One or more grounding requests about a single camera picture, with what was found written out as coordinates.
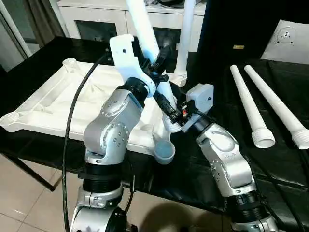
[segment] black tablecloth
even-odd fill
[[[66,58],[76,58],[82,62],[95,62],[107,45],[100,42],[68,38],[55,38],[46,47],[18,65],[0,82],[0,115],[14,111],[35,90],[37,90],[61,66]],[[189,59],[189,84],[196,80],[210,82],[215,86],[214,107],[210,115],[224,126],[238,140],[243,154],[250,154],[260,161],[277,179],[276,182],[286,192],[305,226],[309,227],[308,179],[301,157],[308,158],[307,151],[298,150],[291,135],[264,100],[249,77],[243,72],[244,64],[239,64],[245,82],[255,99],[267,126],[273,131],[276,144],[269,149],[258,149],[251,139],[251,129],[241,105],[239,95],[229,69],[218,71],[215,78],[202,72],[199,63]],[[271,88],[309,127],[309,66],[251,60],[256,71]],[[0,128],[0,152],[51,167],[61,167],[63,138],[32,131],[21,130],[8,133]],[[190,133],[172,135],[176,154],[171,164],[162,166],[153,157],[128,151],[123,164],[123,180],[129,182],[132,163],[136,175],[136,189],[167,199],[190,204],[212,212],[224,210],[224,200],[220,196],[211,175],[209,164]],[[85,147],[82,142],[70,140],[68,146],[68,171],[78,172],[84,162]],[[257,182],[269,204],[279,217],[291,228],[296,223],[286,204],[268,181],[264,173],[253,164]]]

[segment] black wire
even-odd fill
[[[132,163],[130,161],[130,158],[129,156],[127,157],[127,160],[130,164],[130,170],[131,170],[131,174],[132,174],[132,182],[130,184],[130,196],[129,196],[129,199],[126,203],[126,208],[125,208],[125,213],[127,214],[128,211],[129,211],[129,208],[131,206],[131,203],[132,203],[132,199],[133,199],[133,196],[134,196],[134,192],[135,192],[135,175],[134,175],[134,172],[133,172],[133,167],[132,167]]]
[[[259,197],[262,199],[262,204],[266,207],[266,209],[268,210],[268,212],[274,217],[274,219],[276,220],[277,224],[279,224],[279,227],[284,230],[284,231],[287,231],[286,230],[286,226],[284,225],[283,221],[278,217],[278,215],[275,213],[275,211],[270,207],[270,205],[268,204],[267,202],[267,199],[265,196],[263,196],[262,192],[261,192],[261,189],[260,189],[260,185],[259,183],[257,182],[257,177],[255,175],[255,171],[253,170],[252,168],[252,165],[251,165],[251,160],[249,159],[248,156],[246,155],[243,155],[244,158],[247,160],[247,162],[249,163],[250,167],[251,167],[251,172],[252,172],[252,176],[255,180],[255,186],[256,186],[256,191],[259,195]]]
[[[209,117],[207,114],[205,114],[205,113],[199,111],[198,109],[196,109],[196,110],[194,111],[194,113],[197,114],[197,115],[200,115],[200,116],[204,117],[205,119],[207,119],[207,120],[208,120],[209,122],[211,122],[211,123],[213,123],[213,122],[216,121],[213,117]]]
[[[130,191],[130,196],[129,196],[129,199],[128,199],[127,203],[126,203],[126,209],[125,209],[125,213],[126,213],[126,214],[128,213],[129,208],[130,208],[130,206],[131,206],[133,196],[134,196],[134,192],[133,192],[133,191]]]
[[[262,172],[264,172],[264,174],[267,176],[268,180],[274,185],[275,189],[277,190],[277,192],[281,195],[282,199],[284,200],[284,202],[286,203],[286,205],[288,206],[289,210],[291,211],[293,217],[295,218],[297,225],[299,227],[299,229],[302,232],[306,232],[305,228],[299,218],[299,215],[297,214],[297,212],[295,211],[294,207],[292,206],[290,200],[286,197],[285,193],[283,192],[283,190],[279,187],[279,185],[276,183],[275,178],[273,178],[270,173],[260,164],[260,162],[258,162],[253,156],[250,156],[250,159],[262,170]]]
[[[223,232],[223,213],[221,213],[221,232]]]
[[[74,107],[76,105],[77,99],[79,94],[81,93],[85,83],[87,82],[88,78],[90,77],[93,70],[103,61],[103,59],[107,56],[107,54],[104,54],[101,56],[90,68],[80,85],[78,86],[76,93],[74,95],[68,121],[67,121],[67,127],[66,127],[66,133],[65,133],[65,139],[64,139],[64,147],[63,147],[63,153],[62,153],[62,203],[63,203],[63,218],[64,218],[64,227],[66,232],[70,232],[70,225],[69,225],[69,216],[68,216],[68,203],[67,203],[67,180],[66,180],[66,153],[67,153],[67,146],[69,141],[69,132],[71,127],[71,121],[73,117],[73,111]]]

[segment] yellow label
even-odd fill
[[[233,49],[243,50],[245,48],[245,45],[234,45]]]

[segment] white pole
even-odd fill
[[[175,79],[180,80],[180,86],[184,86],[187,80],[187,62],[190,49],[191,30],[194,17],[194,7],[196,0],[185,0],[183,13],[183,26],[180,33],[178,44],[178,56],[176,69],[174,71]]]
[[[266,127],[237,66],[232,65],[230,69],[252,128],[252,139],[255,146],[258,148],[269,148],[273,146],[276,142],[275,138],[272,132]]]
[[[144,57],[153,63],[156,61],[160,50],[147,15],[145,2],[144,0],[126,0],[126,3],[131,13]],[[176,108],[176,102],[169,82],[160,83],[157,90],[167,98],[173,108]],[[181,127],[177,123],[172,124],[165,114],[163,114],[163,122],[168,132],[174,133],[181,130]]]
[[[289,108],[281,101],[275,92],[265,83],[265,81],[250,65],[245,66],[245,71],[261,91],[281,121],[287,127],[292,135],[292,140],[297,145],[297,147],[299,149],[308,149],[309,130],[307,130],[303,124],[301,124],[301,122],[295,117]]]
[[[132,16],[141,50],[144,56],[153,63],[156,61],[160,50],[147,15],[145,2],[144,0],[126,0],[126,3]]]

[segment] cabinet door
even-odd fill
[[[160,28],[162,29],[162,31],[166,31],[166,29],[173,29],[170,30],[170,33],[173,33],[174,36],[179,38],[180,30],[183,25],[182,14],[148,13],[148,16],[151,25],[154,27],[154,32],[156,35],[160,34],[159,33]],[[126,22],[127,22],[128,33],[132,35],[137,35],[129,11],[126,11]],[[191,32],[190,52],[197,52],[198,42],[201,36],[202,24],[203,24],[203,16],[195,15],[193,18],[193,25]]]
[[[71,38],[97,41],[127,34],[125,11],[60,7]]]

